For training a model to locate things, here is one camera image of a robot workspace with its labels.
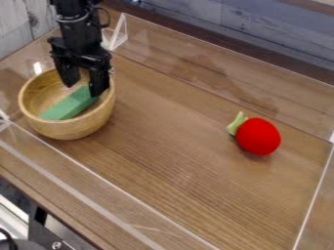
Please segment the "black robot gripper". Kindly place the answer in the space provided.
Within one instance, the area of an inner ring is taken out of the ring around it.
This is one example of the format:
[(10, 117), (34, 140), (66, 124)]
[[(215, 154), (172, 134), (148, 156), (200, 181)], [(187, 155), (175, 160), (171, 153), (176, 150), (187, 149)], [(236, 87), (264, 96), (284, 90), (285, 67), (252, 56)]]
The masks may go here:
[(78, 67), (88, 69), (88, 89), (97, 97), (109, 88), (110, 54), (101, 46), (101, 29), (106, 24), (98, 19), (57, 19), (57, 22), (61, 35), (52, 36), (48, 43), (62, 83), (72, 87), (81, 79)]

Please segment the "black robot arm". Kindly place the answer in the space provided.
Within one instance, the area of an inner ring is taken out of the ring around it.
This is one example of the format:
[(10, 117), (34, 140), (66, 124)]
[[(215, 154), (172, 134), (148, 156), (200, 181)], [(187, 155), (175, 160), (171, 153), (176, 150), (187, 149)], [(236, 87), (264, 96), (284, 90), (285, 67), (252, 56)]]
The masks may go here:
[(101, 23), (96, 7), (102, 0), (49, 0), (54, 6), (61, 36), (49, 37), (50, 58), (62, 83), (72, 87), (81, 79), (80, 69), (88, 71), (88, 90), (93, 97), (109, 88), (112, 56), (101, 46)]

